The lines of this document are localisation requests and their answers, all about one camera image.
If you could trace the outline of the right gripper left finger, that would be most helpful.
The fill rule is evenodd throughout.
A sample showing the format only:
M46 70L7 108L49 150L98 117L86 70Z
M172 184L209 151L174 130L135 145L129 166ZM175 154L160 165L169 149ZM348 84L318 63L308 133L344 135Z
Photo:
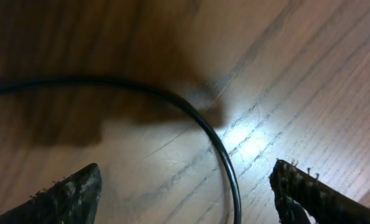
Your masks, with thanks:
M91 163L0 215L0 223L94 224L102 190L101 172Z

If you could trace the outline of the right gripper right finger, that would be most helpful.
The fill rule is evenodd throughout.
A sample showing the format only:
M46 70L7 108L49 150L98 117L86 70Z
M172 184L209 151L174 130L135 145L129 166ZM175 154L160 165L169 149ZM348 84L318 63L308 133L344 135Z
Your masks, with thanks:
M370 224L367 208L285 160L276 161L269 182L281 223Z

